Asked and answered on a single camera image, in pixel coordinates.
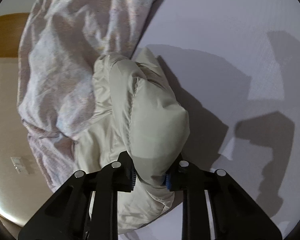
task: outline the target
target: metal bolt head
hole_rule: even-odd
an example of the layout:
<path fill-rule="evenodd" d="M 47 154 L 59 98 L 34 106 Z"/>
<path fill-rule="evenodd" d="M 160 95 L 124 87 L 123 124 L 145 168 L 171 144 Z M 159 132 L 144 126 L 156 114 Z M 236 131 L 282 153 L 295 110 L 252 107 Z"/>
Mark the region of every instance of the metal bolt head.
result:
<path fill-rule="evenodd" d="M 180 161 L 179 162 L 179 165 L 180 165 L 180 167 L 188 167 L 189 166 L 189 162 L 187 162 L 187 161 Z"/>
<path fill-rule="evenodd" d="M 121 166 L 121 162 L 114 162 L 111 164 L 113 168 L 119 168 Z"/>
<path fill-rule="evenodd" d="M 76 178 L 81 178 L 83 175 L 84 175 L 84 171 L 76 171 L 76 172 L 74 173 L 74 176 L 75 176 Z"/>
<path fill-rule="evenodd" d="M 218 169 L 218 170 L 217 170 L 217 175 L 223 177 L 223 176 L 226 176 L 227 173 L 226 173 L 226 171 L 223 170 L 223 169 Z"/>

